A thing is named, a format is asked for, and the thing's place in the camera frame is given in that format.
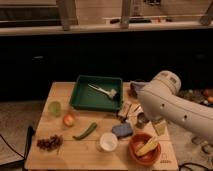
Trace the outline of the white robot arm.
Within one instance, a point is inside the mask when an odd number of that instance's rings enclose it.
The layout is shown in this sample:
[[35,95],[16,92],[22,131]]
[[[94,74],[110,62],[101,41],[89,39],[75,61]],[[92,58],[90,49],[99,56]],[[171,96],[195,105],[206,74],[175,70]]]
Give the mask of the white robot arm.
[[177,96],[180,78],[171,71],[159,72],[137,91],[145,116],[165,118],[213,144],[213,108]]

